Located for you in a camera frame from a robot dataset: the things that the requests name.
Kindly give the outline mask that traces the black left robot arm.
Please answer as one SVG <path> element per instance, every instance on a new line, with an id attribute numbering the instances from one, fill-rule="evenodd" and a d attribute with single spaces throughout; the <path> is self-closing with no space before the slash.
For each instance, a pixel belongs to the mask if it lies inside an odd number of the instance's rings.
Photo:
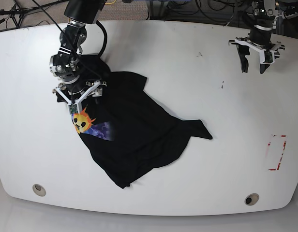
<path id="1" fill-rule="evenodd" d="M 276 28 L 279 18 L 279 4 L 275 0 L 253 0 L 251 7 L 252 15 L 248 15 L 246 11 L 242 12 L 242 21 L 250 28 L 250 33 L 247 37 L 230 40 L 229 44 L 237 48 L 243 73 L 248 72 L 249 63 L 246 57 L 250 55 L 250 49 L 257 52 L 259 71 L 263 74 L 280 57 L 280 50 L 285 50 L 281 42 L 271 42 L 272 31 Z"/>

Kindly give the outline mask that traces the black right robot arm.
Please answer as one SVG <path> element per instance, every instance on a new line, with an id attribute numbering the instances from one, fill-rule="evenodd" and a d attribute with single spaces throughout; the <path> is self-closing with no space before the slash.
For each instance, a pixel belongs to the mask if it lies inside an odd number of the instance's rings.
<path id="1" fill-rule="evenodd" d="M 83 110 L 84 99 L 100 97 L 110 74 L 109 67 L 101 60 L 107 45 L 107 32 L 97 20 L 105 3 L 104 0 L 71 0 L 64 12 L 70 22 L 61 30 L 60 48 L 51 57 L 49 69 L 60 81 L 53 92 L 59 102 L 67 103 L 70 114 Z M 96 55 L 82 55 L 87 24 L 96 24 L 104 35 L 102 48 Z"/>

